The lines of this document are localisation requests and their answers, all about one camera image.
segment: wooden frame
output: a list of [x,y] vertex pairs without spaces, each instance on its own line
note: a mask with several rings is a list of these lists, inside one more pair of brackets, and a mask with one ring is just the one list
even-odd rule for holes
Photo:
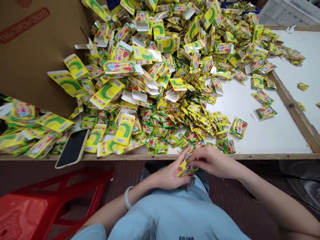
[[[286,30],[286,26],[265,26],[271,30]],[[296,27],[295,31],[320,31],[320,27]],[[306,118],[301,108],[297,105],[290,92],[284,86],[275,71],[268,73],[270,80],[277,85],[277,93],[281,101],[286,106],[292,119],[298,126],[303,137],[310,145],[314,153],[301,154],[230,154],[229,156],[235,160],[320,160],[320,135],[310,121]],[[82,161],[135,161],[135,160],[175,160],[178,154],[125,154],[125,155],[111,155],[104,158],[98,158],[96,154],[84,154]],[[12,157],[11,155],[0,155],[0,161],[57,161],[59,155],[48,154],[43,159],[33,159],[25,155]]]

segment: pile of candy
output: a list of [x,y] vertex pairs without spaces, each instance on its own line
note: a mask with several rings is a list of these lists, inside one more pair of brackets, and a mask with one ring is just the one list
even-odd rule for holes
[[[221,81],[251,80],[252,89],[276,88],[266,76],[276,66],[265,64],[265,58],[276,55],[292,64],[305,59],[259,24],[256,14],[242,17],[242,10],[221,9],[217,0],[122,0],[112,11],[95,0],[82,3],[99,18],[90,30],[93,41],[75,46],[86,51],[85,63],[72,54],[64,59],[68,71],[48,75],[75,97],[78,106],[70,119],[84,115],[81,127],[93,130],[85,151],[98,156],[141,146],[150,154],[167,153],[168,144],[191,146],[191,152],[211,144],[205,143],[209,134],[217,138],[218,149],[235,153],[224,126],[232,125],[230,134],[242,139],[247,123],[235,118],[231,124],[220,111],[207,110],[216,103],[216,94],[223,94]],[[261,118],[275,114],[266,94],[254,97],[268,108],[261,110]],[[30,118],[35,125],[21,124],[26,118],[14,118],[14,110],[5,119],[17,124],[12,126],[15,133],[31,129],[33,140],[42,137],[28,156],[41,158],[51,148],[59,153],[63,146],[57,143],[70,135],[72,121],[48,114]],[[185,134],[177,134],[181,128]],[[115,139],[101,142],[104,134]],[[3,151],[10,144],[1,145],[1,151],[12,153]]]
[[240,9],[243,11],[255,11],[256,7],[251,2],[236,2],[228,6],[228,8],[232,9]]

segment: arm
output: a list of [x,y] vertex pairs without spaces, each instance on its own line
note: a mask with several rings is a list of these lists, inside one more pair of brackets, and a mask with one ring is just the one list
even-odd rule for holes
[[[152,189],[161,188],[166,190],[176,189],[184,184],[194,181],[193,178],[188,176],[178,178],[177,170],[186,157],[189,148],[186,148],[178,157],[176,161],[165,167],[161,171],[151,174],[145,180],[137,184],[135,187],[129,190],[128,200],[133,206],[141,198],[146,196]],[[101,209],[99,209],[89,220],[77,231],[78,234],[84,228],[94,225],[102,224],[106,229],[107,234],[111,232],[117,221],[122,218],[128,209],[124,204],[124,194],[111,202],[107,203]]]
[[239,180],[266,208],[285,238],[320,238],[320,223],[295,199],[212,146],[193,151],[190,165],[221,178]]

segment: bracelet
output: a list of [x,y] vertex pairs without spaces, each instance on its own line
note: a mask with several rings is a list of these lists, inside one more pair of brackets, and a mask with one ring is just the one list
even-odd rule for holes
[[124,205],[126,205],[126,208],[127,208],[128,210],[130,210],[130,208],[132,208],[132,205],[130,204],[129,199],[128,199],[128,192],[129,192],[129,190],[130,190],[131,188],[133,188],[133,186],[128,187],[127,190],[126,190],[125,193],[124,193]]

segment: phone screen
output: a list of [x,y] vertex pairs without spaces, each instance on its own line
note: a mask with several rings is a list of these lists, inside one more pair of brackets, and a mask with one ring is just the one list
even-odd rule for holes
[[64,147],[56,167],[62,167],[74,163],[79,158],[83,142],[87,140],[87,129],[73,132]]

